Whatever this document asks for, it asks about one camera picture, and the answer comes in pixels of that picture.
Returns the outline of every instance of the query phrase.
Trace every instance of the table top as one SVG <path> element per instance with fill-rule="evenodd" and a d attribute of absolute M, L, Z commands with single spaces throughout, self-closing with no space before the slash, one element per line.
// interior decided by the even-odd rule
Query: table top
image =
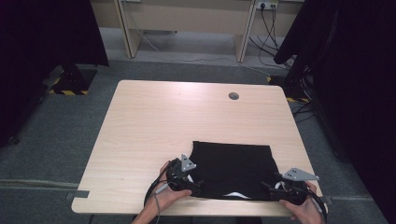
<path fill-rule="evenodd" d="M 231 99 L 231 92 L 239 98 Z M 192 141 L 268 145 L 280 173 L 291 167 L 314 173 L 279 87 L 123 80 L 78 187 L 89 196 L 75 198 L 73 211 L 138 214 L 160 168 L 181 154 L 189 156 Z M 265 217 L 290 212 L 278 202 L 188 197 L 162 215 Z"/>

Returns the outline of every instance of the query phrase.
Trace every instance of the black cloth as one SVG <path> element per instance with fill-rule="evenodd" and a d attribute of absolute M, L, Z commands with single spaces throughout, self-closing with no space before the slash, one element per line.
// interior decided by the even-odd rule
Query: black cloth
<path fill-rule="evenodd" d="M 190 160 L 197 165 L 191 178 L 203 181 L 200 198 L 245 200 L 224 196 L 241 193 L 252 201 L 271 201 L 262 181 L 274 186 L 276 162 L 269 146 L 193 142 Z"/>

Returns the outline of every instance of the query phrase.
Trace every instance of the power socket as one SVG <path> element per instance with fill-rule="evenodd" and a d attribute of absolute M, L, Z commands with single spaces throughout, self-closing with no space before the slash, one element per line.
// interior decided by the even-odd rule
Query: power socket
<path fill-rule="evenodd" d="M 262 4 L 265 4 L 264 10 L 276 10 L 278 3 L 279 1 L 277 0 L 259 0 L 257 2 L 256 8 L 262 10 Z"/>

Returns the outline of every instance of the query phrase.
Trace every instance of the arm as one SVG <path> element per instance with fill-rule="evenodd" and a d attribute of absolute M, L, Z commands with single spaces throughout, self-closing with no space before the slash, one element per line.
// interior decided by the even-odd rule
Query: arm
<path fill-rule="evenodd" d="M 315 185 L 307 181 L 305 181 L 305 184 L 314 193 L 317 193 L 317 187 Z M 291 216 L 292 220 L 298 218 L 303 224 L 325 224 L 322 214 L 315 207 L 310 196 L 308 196 L 305 202 L 301 205 L 295 205 L 285 200 L 280 200 L 279 202 L 293 213 Z"/>
<path fill-rule="evenodd" d="M 163 168 L 161 168 L 160 173 L 166 167 L 168 162 L 169 161 L 167 161 L 163 165 Z M 188 189 L 183 189 L 181 191 L 172 191 L 169 187 L 166 187 L 163 191 L 156 194 L 155 190 L 159 189 L 165 183 L 166 183 L 166 174 L 163 174 L 163 176 L 161 176 L 160 179 L 160 184 L 152 191 L 151 196 L 148 198 L 145 207 L 140 212 L 140 214 L 134 219 L 132 223 L 147 224 L 177 200 L 191 195 L 191 191 Z"/>

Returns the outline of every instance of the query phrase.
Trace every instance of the wrist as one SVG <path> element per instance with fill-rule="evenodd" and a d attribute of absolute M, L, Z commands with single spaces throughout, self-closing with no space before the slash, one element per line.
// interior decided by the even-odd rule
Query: wrist
<path fill-rule="evenodd" d="M 156 203 L 152 200 L 149 199 L 143 208 L 143 210 L 140 212 L 139 215 L 134 219 L 132 222 L 133 224 L 148 224 L 152 219 L 154 219 L 158 215 L 158 208 Z"/>
<path fill-rule="evenodd" d="M 324 217 L 321 214 L 318 214 L 317 216 L 312 216 L 309 220 L 310 224 L 326 224 L 324 221 Z"/>

